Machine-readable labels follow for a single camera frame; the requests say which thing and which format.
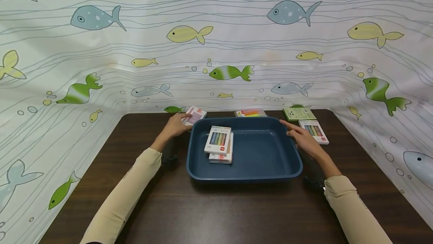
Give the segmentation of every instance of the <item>small box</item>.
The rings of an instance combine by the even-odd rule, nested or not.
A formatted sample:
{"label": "small box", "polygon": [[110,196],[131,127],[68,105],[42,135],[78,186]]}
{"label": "small box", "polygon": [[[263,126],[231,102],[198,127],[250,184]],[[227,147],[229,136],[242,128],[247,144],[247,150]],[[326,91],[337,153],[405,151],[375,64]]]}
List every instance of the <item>small box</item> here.
{"label": "small box", "polygon": [[209,163],[231,164],[233,162],[233,132],[230,133],[227,155],[209,154]]}
{"label": "small box", "polygon": [[212,126],[204,151],[210,154],[227,155],[231,132],[232,129],[230,127]]}
{"label": "small box", "polygon": [[296,122],[298,120],[316,120],[310,108],[284,108],[284,114],[289,122]]}
{"label": "small box", "polygon": [[322,127],[320,127],[319,121],[313,120],[299,120],[300,127],[308,130],[314,139],[319,144],[329,144],[328,138],[326,138]]}
{"label": "small box", "polygon": [[182,124],[187,126],[194,125],[198,120],[205,118],[207,114],[207,112],[205,112],[204,110],[194,106],[189,107],[186,113],[192,114],[191,117],[182,119]]}

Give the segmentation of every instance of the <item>yellow fish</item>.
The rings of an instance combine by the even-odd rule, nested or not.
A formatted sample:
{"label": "yellow fish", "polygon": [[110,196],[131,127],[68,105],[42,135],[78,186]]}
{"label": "yellow fish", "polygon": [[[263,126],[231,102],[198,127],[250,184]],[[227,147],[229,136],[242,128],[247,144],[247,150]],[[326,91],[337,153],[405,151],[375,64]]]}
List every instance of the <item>yellow fish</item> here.
{"label": "yellow fish", "polygon": [[306,51],[296,56],[296,58],[300,60],[313,60],[317,58],[319,59],[319,61],[322,61],[322,56],[323,54],[315,53],[312,51]]}
{"label": "yellow fish", "polygon": [[357,108],[355,108],[355,107],[347,107],[349,110],[350,110],[350,112],[353,114],[353,115],[356,115],[356,120],[358,120],[359,121],[359,118],[362,116],[362,114],[360,114],[359,112],[358,112],[358,109]]}
{"label": "yellow fish", "polygon": [[103,112],[102,110],[97,110],[94,113],[92,113],[89,117],[90,122],[93,123],[94,121],[96,121],[98,119],[98,113]]}
{"label": "yellow fish", "polygon": [[399,32],[391,32],[383,34],[382,28],[374,22],[362,22],[354,25],[347,31],[348,36],[355,40],[378,39],[378,47],[382,48],[387,39],[397,40],[404,36]]}
{"label": "yellow fish", "polygon": [[218,97],[222,97],[222,98],[226,98],[226,97],[229,97],[229,96],[231,98],[233,98],[233,94],[228,95],[228,94],[225,94],[225,93],[221,93],[221,94],[218,95]]}
{"label": "yellow fish", "polygon": [[147,67],[149,64],[158,64],[156,59],[134,59],[131,64],[135,67]]}
{"label": "yellow fish", "polygon": [[0,66],[0,79],[5,74],[15,79],[26,79],[27,77],[21,71],[15,68],[18,63],[18,53],[16,50],[11,50],[3,56],[3,66]]}
{"label": "yellow fish", "polygon": [[184,43],[197,38],[197,40],[204,45],[203,36],[208,35],[212,30],[213,27],[210,26],[202,28],[199,32],[189,26],[177,26],[167,34],[167,38],[176,43]]}

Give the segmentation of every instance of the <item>tray rim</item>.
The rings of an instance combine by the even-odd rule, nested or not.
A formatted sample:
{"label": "tray rim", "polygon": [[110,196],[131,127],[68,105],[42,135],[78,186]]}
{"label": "tray rim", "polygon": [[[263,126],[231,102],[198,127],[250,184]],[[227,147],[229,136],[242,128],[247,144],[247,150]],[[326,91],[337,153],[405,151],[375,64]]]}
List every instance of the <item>tray rim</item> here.
{"label": "tray rim", "polygon": [[[210,119],[223,119],[224,120],[224,119],[233,119],[233,118],[236,118],[236,119],[250,119],[251,120],[251,118],[246,118],[246,117],[211,117],[211,118],[203,118],[203,119],[200,119],[199,121],[197,121],[197,122],[194,123],[194,125],[192,127],[192,130],[191,130],[191,135],[193,134],[194,128],[196,127],[196,124],[198,122],[208,121]],[[278,121],[279,124],[281,124],[280,123],[280,119],[278,119],[276,117],[271,117],[271,116],[254,117],[254,119],[274,119],[274,120]],[[284,126],[283,124],[281,124],[281,125],[284,127],[284,129],[287,132],[288,131],[287,127]],[[236,178],[233,178],[233,177],[231,177],[231,178],[203,178],[203,177],[198,177],[198,176],[194,175],[194,173],[191,172],[191,170],[190,170],[190,168],[188,166],[189,165],[189,161],[190,161],[190,149],[191,149],[191,144],[192,144],[192,139],[191,138],[190,138],[190,141],[189,141],[189,144],[188,144],[188,153],[187,153],[187,162],[186,162],[187,172],[188,172],[188,175],[191,176],[191,178],[193,178],[193,179],[195,179],[197,181],[218,181],[218,182],[219,181],[221,181],[221,182],[246,181],[247,182],[247,181],[254,181],[254,180],[275,180],[275,181],[279,181],[279,180],[283,180],[283,179],[295,178],[295,177],[299,176],[302,173],[302,171],[304,169],[304,165],[302,163],[302,159],[300,158],[299,151],[296,148],[296,145],[293,143],[293,141],[291,139],[290,139],[290,142],[293,145],[293,148],[295,149],[295,153],[296,153],[297,158],[299,159],[300,166],[299,166],[299,170],[296,173],[293,173],[293,174],[291,174],[289,176],[287,176],[287,175],[284,175],[284,176],[266,176],[266,177],[256,176],[256,177],[236,177]]]}

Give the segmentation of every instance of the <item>bubble illustration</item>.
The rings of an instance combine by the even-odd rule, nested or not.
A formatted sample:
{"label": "bubble illustration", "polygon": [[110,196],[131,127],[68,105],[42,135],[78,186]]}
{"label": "bubble illustration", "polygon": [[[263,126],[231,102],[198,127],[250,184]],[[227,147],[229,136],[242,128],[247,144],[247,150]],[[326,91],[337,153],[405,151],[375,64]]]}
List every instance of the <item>bubble illustration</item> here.
{"label": "bubble illustration", "polygon": [[36,107],[33,107],[33,106],[27,107],[27,110],[31,113],[37,113],[38,112],[38,109]]}
{"label": "bubble illustration", "polygon": [[404,176],[404,172],[401,169],[395,170],[399,176]]}
{"label": "bubble illustration", "polygon": [[391,162],[394,161],[394,156],[391,153],[386,153],[385,154],[385,158],[388,159]]}

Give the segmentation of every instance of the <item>light blue fish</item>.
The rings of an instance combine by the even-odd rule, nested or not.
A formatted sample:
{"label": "light blue fish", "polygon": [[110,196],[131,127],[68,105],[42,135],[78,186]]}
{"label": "light blue fish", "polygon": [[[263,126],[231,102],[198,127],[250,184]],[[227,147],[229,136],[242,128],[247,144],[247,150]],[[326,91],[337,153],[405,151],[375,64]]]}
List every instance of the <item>light blue fish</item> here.
{"label": "light blue fish", "polygon": [[28,183],[43,175],[43,173],[24,174],[25,170],[25,164],[20,159],[15,161],[11,167],[9,167],[9,170],[6,173],[8,183],[0,186],[0,213],[11,200],[11,197],[18,185]]}
{"label": "light blue fish", "polygon": [[164,93],[173,97],[173,95],[168,91],[170,89],[170,84],[166,83],[161,85],[160,88],[156,86],[143,86],[135,88],[131,91],[131,95],[135,97],[146,96],[146,95],[156,95],[157,93]]}
{"label": "light blue fish", "polygon": [[123,30],[126,31],[119,20],[120,5],[113,9],[110,16],[99,8],[92,5],[85,5],[78,8],[71,19],[71,24],[75,27],[86,30],[100,30],[109,27],[116,22]]}
{"label": "light blue fish", "polygon": [[290,95],[295,93],[302,93],[304,96],[308,96],[307,89],[310,89],[313,83],[307,83],[304,87],[300,87],[298,84],[293,82],[282,82],[276,85],[271,91],[279,95]]}
{"label": "light blue fish", "polygon": [[268,19],[271,21],[287,25],[293,24],[295,22],[300,21],[305,18],[307,21],[308,27],[310,27],[310,16],[311,13],[319,6],[322,2],[316,2],[310,8],[308,8],[307,12],[305,12],[304,8],[297,4],[294,1],[282,1],[277,3],[272,10],[268,13]]}

